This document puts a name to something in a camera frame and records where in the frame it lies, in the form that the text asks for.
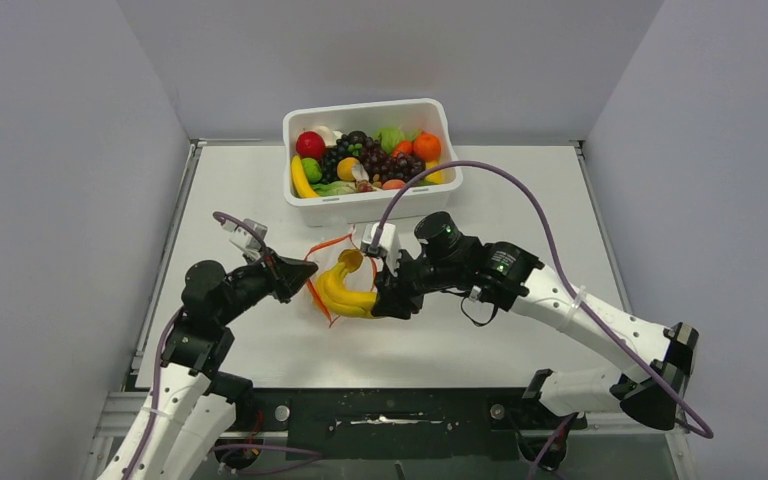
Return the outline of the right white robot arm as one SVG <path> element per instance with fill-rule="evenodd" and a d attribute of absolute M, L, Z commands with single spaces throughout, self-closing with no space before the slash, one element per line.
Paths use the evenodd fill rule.
<path fill-rule="evenodd" d="M 560 274 L 509 242 L 484 243 L 463 234 L 451 216 L 435 212 L 415 227 L 418 257 L 400 248 L 390 223 L 366 226 L 363 254 L 384 261 L 376 274 L 375 317 L 408 320 L 425 295 L 454 294 L 494 312 L 541 322 L 598 354 L 605 368 L 537 371 L 522 400 L 524 417 L 545 427 L 573 413 L 622 412 L 653 429 L 680 425 L 680 400 L 694 368 L 698 331 L 664 326 L 625 312 L 582 287 L 567 289 Z"/>

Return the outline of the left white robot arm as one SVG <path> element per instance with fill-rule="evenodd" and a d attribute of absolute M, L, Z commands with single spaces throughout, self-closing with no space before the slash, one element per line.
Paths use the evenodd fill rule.
<path fill-rule="evenodd" d="M 267 297 L 289 302 L 317 270 L 273 250 L 231 272 L 214 260 L 191 266 L 149 394 L 101 478 L 190 478 L 239 411 L 252 408 L 252 381 L 221 369 L 235 340 L 230 323 Z"/>

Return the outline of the clear orange-zip bag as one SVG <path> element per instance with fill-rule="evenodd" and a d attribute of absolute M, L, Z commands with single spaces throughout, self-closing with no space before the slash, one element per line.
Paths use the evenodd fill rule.
<path fill-rule="evenodd" d="M 359 243 L 357 226 L 346 226 L 340 235 L 311 246 L 304 257 L 317 265 L 318 270 L 306 282 L 306 288 L 329 326 L 343 318 L 373 318 L 377 298 L 374 280 L 379 263 L 362 254 Z"/>

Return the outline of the yellow toy banana bunch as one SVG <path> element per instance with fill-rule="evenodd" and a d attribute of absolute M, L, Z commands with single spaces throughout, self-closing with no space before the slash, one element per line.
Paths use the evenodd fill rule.
<path fill-rule="evenodd" d="M 337 262 L 317 277 L 314 286 L 321 303 L 339 317 L 373 319 L 371 309 L 376 301 L 374 291 L 349 289 L 345 279 L 360 269 L 364 255 L 358 249 L 343 250 Z"/>

